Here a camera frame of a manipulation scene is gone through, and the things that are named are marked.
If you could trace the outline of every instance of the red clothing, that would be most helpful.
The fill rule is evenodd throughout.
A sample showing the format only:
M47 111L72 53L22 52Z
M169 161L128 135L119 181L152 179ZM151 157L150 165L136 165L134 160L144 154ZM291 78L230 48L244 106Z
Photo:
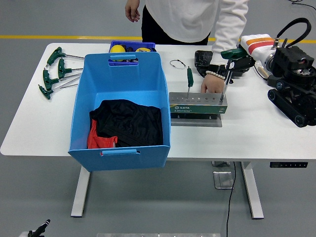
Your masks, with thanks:
M98 137L96 133L96 126L97 126L97 121L93 119L91 130L89 132L89 136L87 140L88 149L115 147L115 144L118 142L118 137L117 136L110 137L110 138Z

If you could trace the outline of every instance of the blue tray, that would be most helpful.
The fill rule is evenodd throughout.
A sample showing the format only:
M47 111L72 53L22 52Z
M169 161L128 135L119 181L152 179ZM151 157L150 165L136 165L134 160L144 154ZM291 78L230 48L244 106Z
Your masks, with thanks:
M137 65L111 66L111 61L138 58ZM164 167L170 150L167 84L156 52L89 54L79 81L68 153L88 171ZM161 110L163 145L87 149L89 112L103 100L126 99Z

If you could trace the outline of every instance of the beaded bracelet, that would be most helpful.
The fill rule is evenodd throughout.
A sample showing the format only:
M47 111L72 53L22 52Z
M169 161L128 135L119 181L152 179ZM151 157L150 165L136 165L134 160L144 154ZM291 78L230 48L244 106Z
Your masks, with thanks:
M220 79L222 79L222 80L225 80L225 79L226 79L224 76L221 76L221 75L219 75L219 74L217 74L217 73L215 73L215 72L212 72L212 71L206 71L206 74L214 75L214 76L216 76L217 78L220 78Z

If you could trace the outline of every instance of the black cable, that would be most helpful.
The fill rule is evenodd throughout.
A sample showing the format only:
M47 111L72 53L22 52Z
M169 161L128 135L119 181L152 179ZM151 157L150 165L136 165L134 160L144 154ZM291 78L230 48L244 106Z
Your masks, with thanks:
M236 181L236 165L234 161L234 170L235 170L235 177L234 177L234 182L231 190L231 195L229 196L229 202L228 202L228 214L227 214L227 222L226 222L226 237L228 237L228 220L229 220L229 212L231 210L231 199L232 199L232 194L235 186L235 181Z
M316 10L316 8L313 7L313 6L311 6L311 5L304 4L304 3L299 3L299 2L301 2L301 1L303 1L303 0L289 0L289 1L292 2L292 4L303 5L303 6L309 6L309 7L313 8L314 10Z
M278 35L276 36L277 38L280 38L280 36L287 30L289 29L291 26L294 26L295 24L297 23L306 23L306 30L305 32L299 36L296 40L294 40L293 42L289 43L286 48L289 48L291 46L293 46L294 44L300 42L301 40L305 39L305 37L310 33L311 29L312 29L312 26L311 26L311 23L309 22L308 19L304 18L304 17L301 17L301 18L297 18L293 21L291 21L290 23L288 23L279 33Z

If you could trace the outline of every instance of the yellow object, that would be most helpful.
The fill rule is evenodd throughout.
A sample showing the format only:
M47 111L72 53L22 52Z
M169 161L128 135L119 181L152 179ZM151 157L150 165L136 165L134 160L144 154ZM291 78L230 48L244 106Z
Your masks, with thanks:
M150 52L151 50L149 48L138 48L136 52Z
M125 48L122 45L113 45L113 47L110 49L110 53L124 53ZM116 62L121 62L123 61L122 59L114 60Z

